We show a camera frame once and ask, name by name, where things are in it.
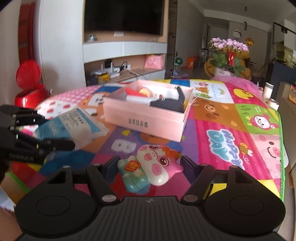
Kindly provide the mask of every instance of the open box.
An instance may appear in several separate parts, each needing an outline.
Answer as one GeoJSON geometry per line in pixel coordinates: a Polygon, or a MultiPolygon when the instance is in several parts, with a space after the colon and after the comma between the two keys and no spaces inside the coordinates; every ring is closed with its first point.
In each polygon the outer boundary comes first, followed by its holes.
{"type": "Polygon", "coordinates": [[[193,88],[180,86],[185,99],[189,103],[185,112],[180,113],[126,101],[126,88],[138,90],[145,85],[161,86],[169,89],[174,89],[177,86],[150,80],[138,80],[126,85],[104,98],[105,121],[149,135],[180,142],[191,107],[193,88]]]}

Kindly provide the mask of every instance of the wet wipes package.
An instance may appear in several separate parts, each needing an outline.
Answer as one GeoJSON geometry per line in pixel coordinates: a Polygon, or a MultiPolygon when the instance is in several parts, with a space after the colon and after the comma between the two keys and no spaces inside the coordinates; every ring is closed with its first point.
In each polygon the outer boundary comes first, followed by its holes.
{"type": "Polygon", "coordinates": [[[70,110],[39,126],[34,132],[37,139],[71,139],[75,150],[79,150],[93,140],[106,136],[109,132],[104,124],[81,109],[70,110]]]}

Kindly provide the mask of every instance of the potted plant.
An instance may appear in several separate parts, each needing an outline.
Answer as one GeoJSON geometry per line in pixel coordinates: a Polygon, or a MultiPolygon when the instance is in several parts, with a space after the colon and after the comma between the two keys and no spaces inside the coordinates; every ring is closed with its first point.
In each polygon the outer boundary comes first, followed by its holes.
{"type": "Polygon", "coordinates": [[[240,43],[232,39],[213,38],[210,41],[210,47],[216,50],[213,54],[214,59],[210,61],[211,65],[216,66],[215,76],[227,75],[239,77],[244,72],[245,67],[240,65],[240,58],[236,57],[236,53],[242,51],[249,52],[246,44],[240,43]]]}

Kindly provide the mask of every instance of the pig figurine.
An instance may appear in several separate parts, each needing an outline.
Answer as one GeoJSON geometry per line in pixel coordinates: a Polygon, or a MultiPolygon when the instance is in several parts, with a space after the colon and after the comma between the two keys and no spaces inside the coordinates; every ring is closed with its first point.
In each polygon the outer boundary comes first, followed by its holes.
{"type": "Polygon", "coordinates": [[[177,151],[167,146],[144,145],[137,156],[119,160],[117,167],[127,191],[137,192],[149,184],[161,186],[175,173],[182,172],[183,166],[176,162],[179,157],[177,151]]]}

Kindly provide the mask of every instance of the television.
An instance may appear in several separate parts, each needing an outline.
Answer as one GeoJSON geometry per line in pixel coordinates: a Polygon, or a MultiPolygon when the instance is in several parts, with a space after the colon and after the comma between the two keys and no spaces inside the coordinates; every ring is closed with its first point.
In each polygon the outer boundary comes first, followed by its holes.
{"type": "Polygon", "coordinates": [[[85,31],[163,34],[164,0],[86,0],[85,31]]]}

